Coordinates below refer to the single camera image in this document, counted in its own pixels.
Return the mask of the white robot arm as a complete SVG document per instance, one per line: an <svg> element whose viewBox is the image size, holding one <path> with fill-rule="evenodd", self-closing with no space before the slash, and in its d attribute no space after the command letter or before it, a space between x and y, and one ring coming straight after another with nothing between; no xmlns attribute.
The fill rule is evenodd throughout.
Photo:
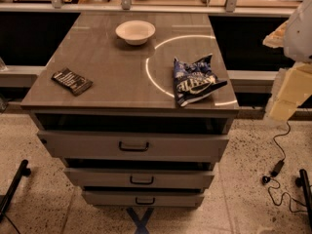
<svg viewBox="0 0 312 234"><path fill-rule="evenodd" d="M265 108L267 119L284 123L312 96L312 0L303 0L263 44L282 47L284 55L295 61L293 67L279 69Z"/></svg>

